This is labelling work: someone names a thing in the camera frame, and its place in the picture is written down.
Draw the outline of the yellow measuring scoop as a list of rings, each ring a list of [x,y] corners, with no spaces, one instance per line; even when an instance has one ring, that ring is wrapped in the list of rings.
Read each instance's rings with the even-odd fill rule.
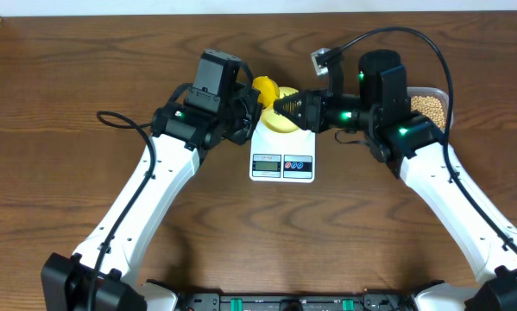
[[[272,106],[274,101],[280,98],[278,85],[268,76],[254,78],[252,86],[260,92],[257,101],[263,105],[263,109]]]

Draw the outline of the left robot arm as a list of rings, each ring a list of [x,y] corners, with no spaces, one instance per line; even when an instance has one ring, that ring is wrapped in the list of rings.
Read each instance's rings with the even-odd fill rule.
[[[262,111],[259,91],[240,83],[248,65],[206,49],[195,80],[157,109],[150,131],[125,118],[145,149],[134,173],[93,232],[70,257],[52,254],[41,270],[48,310],[173,310],[178,297],[155,282],[138,284],[146,250],[173,200],[222,141],[243,145]]]

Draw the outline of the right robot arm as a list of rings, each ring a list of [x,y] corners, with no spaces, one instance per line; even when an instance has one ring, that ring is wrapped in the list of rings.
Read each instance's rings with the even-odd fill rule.
[[[435,213],[465,255],[478,289],[435,282],[412,295],[417,310],[517,310],[517,228],[460,165],[444,132],[413,111],[407,72],[398,53],[375,50],[358,63],[360,92],[343,92],[337,50],[313,55],[326,90],[302,91],[274,102],[274,110],[302,130],[363,132],[374,158]]]

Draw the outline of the yellow plastic bowl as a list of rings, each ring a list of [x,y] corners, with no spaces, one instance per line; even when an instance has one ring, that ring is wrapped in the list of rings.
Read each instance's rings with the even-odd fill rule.
[[[279,99],[281,99],[297,93],[298,90],[292,87],[281,86],[279,92]],[[261,121],[266,127],[277,133],[292,133],[299,130],[299,127],[289,119],[281,114],[277,114],[272,105],[262,111]]]

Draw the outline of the white digital kitchen scale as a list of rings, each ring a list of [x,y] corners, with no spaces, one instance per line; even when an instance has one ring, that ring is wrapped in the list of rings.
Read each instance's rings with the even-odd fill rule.
[[[258,123],[250,144],[252,181],[312,183],[315,179],[316,134],[297,129],[279,133]]]

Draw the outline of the soybeans in container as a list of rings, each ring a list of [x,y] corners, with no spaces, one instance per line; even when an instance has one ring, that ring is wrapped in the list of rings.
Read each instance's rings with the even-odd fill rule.
[[[430,118],[441,130],[444,129],[446,116],[439,99],[433,96],[412,96],[411,109]]]

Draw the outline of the clear plastic bean container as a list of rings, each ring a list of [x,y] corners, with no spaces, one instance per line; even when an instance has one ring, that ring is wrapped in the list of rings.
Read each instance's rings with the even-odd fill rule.
[[[409,86],[407,94],[411,98],[411,109],[430,118],[441,131],[447,121],[449,96],[434,87]]]

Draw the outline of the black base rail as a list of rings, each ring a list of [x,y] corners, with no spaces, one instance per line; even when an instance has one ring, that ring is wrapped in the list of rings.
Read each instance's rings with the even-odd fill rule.
[[[174,311],[413,311],[411,298],[395,293],[353,295],[220,295],[180,293]]]

